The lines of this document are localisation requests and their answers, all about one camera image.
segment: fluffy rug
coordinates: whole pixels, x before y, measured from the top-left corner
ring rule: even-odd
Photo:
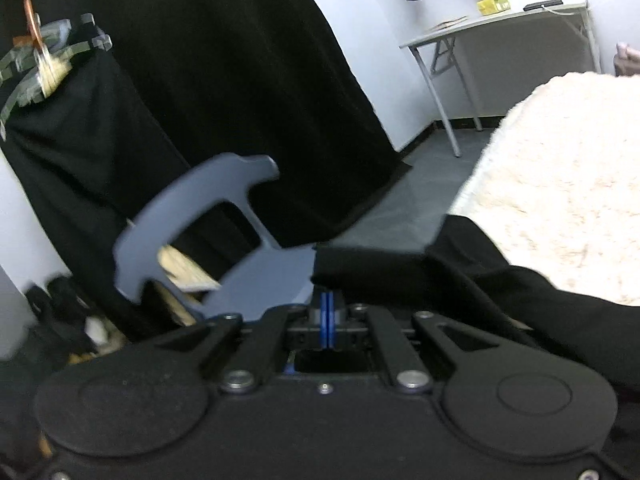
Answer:
[[[558,288],[640,305],[640,76],[556,77],[495,131],[450,212]]]

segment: tissue box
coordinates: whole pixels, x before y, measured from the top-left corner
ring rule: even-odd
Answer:
[[[496,14],[497,12],[504,12],[510,9],[511,4],[509,0],[482,0],[478,2],[478,10],[483,16],[489,16],[490,14]]]

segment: orange handle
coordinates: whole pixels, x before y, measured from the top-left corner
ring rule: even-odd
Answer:
[[[36,15],[33,12],[33,4],[31,3],[31,0],[24,0],[24,13],[27,15],[27,26],[29,27],[29,32],[31,33],[33,42],[35,43],[36,48],[43,52],[44,40],[42,39],[38,22],[36,21]]]

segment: cream plush bedspread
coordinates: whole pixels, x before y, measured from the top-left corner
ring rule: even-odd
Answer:
[[[570,73],[537,88],[450,213],[562,290],[640,305],[640,76]]]

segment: floor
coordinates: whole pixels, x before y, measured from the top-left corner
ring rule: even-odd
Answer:
[[[419,252],[438,233],[458,190],[471,176],[492,130],[457,130],[462,157],[437,130],[405,161],[409,171],[363,218],[336,238],[336,246]]]

